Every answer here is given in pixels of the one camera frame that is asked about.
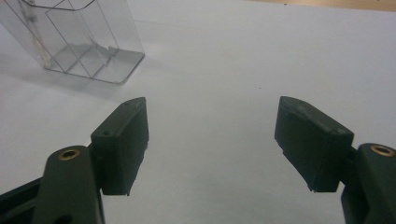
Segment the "white surface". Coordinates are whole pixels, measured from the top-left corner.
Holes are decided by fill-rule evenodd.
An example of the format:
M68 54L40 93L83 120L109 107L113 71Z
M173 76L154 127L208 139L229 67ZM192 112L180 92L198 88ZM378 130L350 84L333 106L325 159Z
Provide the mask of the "white surface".
M146 96L148 151L132 196L103 198L107 223L344 223L343 186L309 192L274 140L278 98L340 121L354 147L396 147L396 14L231 0L132 7L147 56L122 86L44 71L0 26L0 193Z

